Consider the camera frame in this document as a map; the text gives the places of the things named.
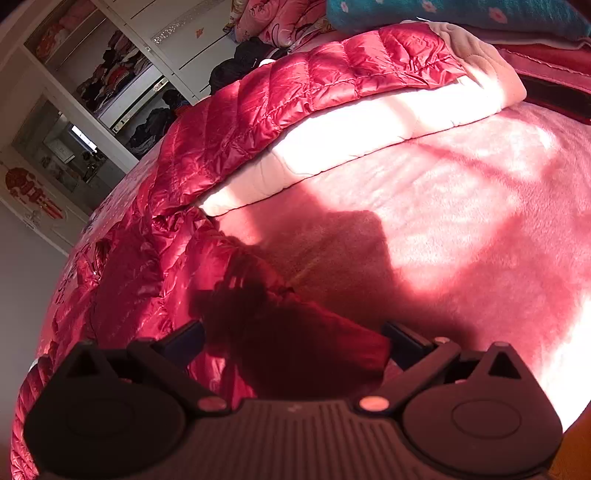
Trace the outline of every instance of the white door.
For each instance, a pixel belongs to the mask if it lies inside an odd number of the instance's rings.
[[[0,151],[0,201],[64,255],[88,223],[88,215],[49,185],[12,147]]]

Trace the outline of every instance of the pink blanket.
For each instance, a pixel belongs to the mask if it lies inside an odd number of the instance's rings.
[[[511,342],[566,428],[591,399],[591,127],[520,103],[218,217],[304,298]]]

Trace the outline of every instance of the pink flower pattern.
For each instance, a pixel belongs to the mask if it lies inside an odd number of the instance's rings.
[[[489,7],[488,16],[497,23],[507,23],[507,17],[500,8]]]
[[[423,0],[422,6],[423,6],[423,10],[425,10],[425,12],[429,12],[432,14],[437,12],[437,7],[435,5],[433,5],[433,2],[429,2],[428,0]]]

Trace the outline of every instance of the red puffer jacket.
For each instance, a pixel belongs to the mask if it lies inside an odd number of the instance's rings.
[[[351,395],[379,383],[389,354],[384,337],[302,301],[191,205],[312,112],[403,87],[436,88],[464,74],[428,26],[393,25],[260,67],[187,111],[123,219],[74,250],[76,275],[65,276],[50,307],[48,357],[18,399],[13,477],[35,475],[22,421],[84,338],[122,348],[202,319],[207,352],[189,373],[234,405],[253,395]]]

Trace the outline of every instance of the wooden floor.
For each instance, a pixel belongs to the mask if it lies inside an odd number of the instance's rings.
[[[591,403],[564,434],[550,474],[556,480],[591,480]]]

